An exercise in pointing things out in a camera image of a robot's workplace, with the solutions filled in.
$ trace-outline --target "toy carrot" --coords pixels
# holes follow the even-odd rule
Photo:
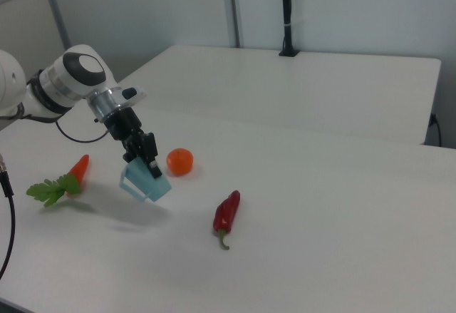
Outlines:
[[[241,193],[239,193],[238,190],[235,190],[215,211],[215,218],[212,226],[214,230],[219,233],[220,246],[223,250],[229,250],[229,246],[223,243],[223,238],[231,231],[231,226],[240,200]]]
[[[26,194],[34,197],[35,200],[45,202],[44,206],[48,207],[57,202],[61,196],[68,194],[81,193],[81,184],[86,173],[89,162],[89,156],[84,155],[68,172],[56,181],[45,179],[43,183],[37,183],[30,186]]]

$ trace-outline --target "chili pepper stem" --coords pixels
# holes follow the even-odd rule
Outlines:
[[[223,250],[229,250],[229,246],[225,245],[225,243],[223,243],[223,237],[225,237],[226,233],[227,233],[226,230],[223,230],[223,229],[219,230],[219,241],[220,241],[220,246],[222,247]]]

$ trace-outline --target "power cord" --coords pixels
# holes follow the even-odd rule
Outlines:
[[[16,213],[14,212],[14,201],[13,201],[13,189],[11,188],[11,183],[9,182],[8,172],[6,171],[5,162],[3,161],[3,157],[0,154],[0,183],[5,193],[5,197],[8,198],[9,201],[9,209],[11,211],[11,234],[9,235],[9,244],[8,250],[6,251],[5,260],[3,261],[3,265],[1,266],[0,270],[0,279],[3,277],[5,273],[6,266],[8,265],[9,258],[11,256],[11,252],[13,251],[13,244],[14,244],[14,234],[16,232]]]
[[[58,121],[56,121],[56,125],[57,125],[57,129],[62,133],[62,135],[67,137],[67,139],[72,140],[73,142],[77,142],[77,143],[93,143],[93,142],[96,142],[97,140],[100,140],[101,138],[105,137],[108,134],[108,132],[106,131],[104,134],[102,134],[102,136],[96,138],[95,140],[76,140],[75,138],[68,136],[65,133],[65,131],[62,130],[62,128],[60,127],[60,124],[58,124]]]
[[[440,131],[440,124],[437,119],[437,115],[435,113],[431,113],[430,118],[429,118],[429,127],[433,126],[434,123],[437,126],[437,132],[439,134],[439,147],[441,147],[442,146],[442,132]]]

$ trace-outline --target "white table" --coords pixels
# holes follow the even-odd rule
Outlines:
[[[195,155],[156,204],[118,188],[123,149],[111,138],[79,145],[26,121],[0,132],[17,212],[1,297],[38,313],[456,310],[453,150],[136,112],[163,167],[173,148]],[[62,126],[93,137],[102,129],[92,119],[81,106]],[[84,153],[92,164],[79,199],[44,209],[25,196]],[[212,219],[234,189],[242,202],[227,252]]]
[[[143,107],[421,144],[440,70],[428,58],[173,46],[127,77]]]

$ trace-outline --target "blue cup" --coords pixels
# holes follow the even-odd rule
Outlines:
[[[126,178],[136,188],[125,183]],[[162,176],[154,179],[140,157],[137,157],[123,168],[119,186],[139,201],[144,201],[147,198],[157,201],[171,189],[171,184],[165,174],[162,172]]]

